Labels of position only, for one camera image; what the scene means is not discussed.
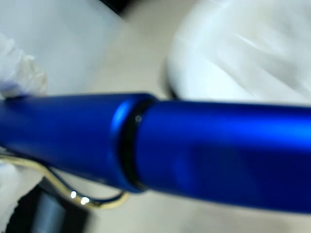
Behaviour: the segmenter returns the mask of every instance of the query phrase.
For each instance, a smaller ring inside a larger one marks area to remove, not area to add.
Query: black ring
[[[156,100],[148,99],[140,102],[129,114],[121,130],[119,144],[119,158],[121,167],[128,181],[136,188],[145,190],[138,178],[135,162],[135,141],[137,138],[138,127],[143,120],[143,114]]]

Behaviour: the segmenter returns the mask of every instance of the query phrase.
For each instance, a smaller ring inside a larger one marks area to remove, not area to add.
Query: beige surface
[[[148,91],[164,98],[163,73],[174,32],[196,0],[145,0],[132,8],[91,92]],[[110,191],[87,185],[89,193]],[[233,208],[148,192],[122,207],[94,211],[92,233],[304,233],[309,217]]]

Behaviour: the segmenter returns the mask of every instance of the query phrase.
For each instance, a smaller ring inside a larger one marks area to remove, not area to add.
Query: pen clip
[[[0,160],[40,171],[61,196],[78,206],[89,209],[110,209],[122,205],[129,197],[129,193],[125,191],[121,191],[115,196],[106,199],[88,197],[74,190],[49,167],[30,159],[16,157],[4,148],[0,148]]]

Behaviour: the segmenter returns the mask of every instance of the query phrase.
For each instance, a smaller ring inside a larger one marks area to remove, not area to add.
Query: blue pen
[[[0,132],[14,155],[128,192],[311,212],[311,108],[31,97],[0,103]]]

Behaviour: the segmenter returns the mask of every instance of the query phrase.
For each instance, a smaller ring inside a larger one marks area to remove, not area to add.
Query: white fabric
[[[20,50],[13,40],[0,33],[0,93],[3,97],[44,95],[46,75],[33,57]],[[42,179],[29,168],[0,161],[0,233],[5,230],[17,201]]]
[[[190,100],[310,103],[311,2],[203,0],[177,33],[171,83]]]

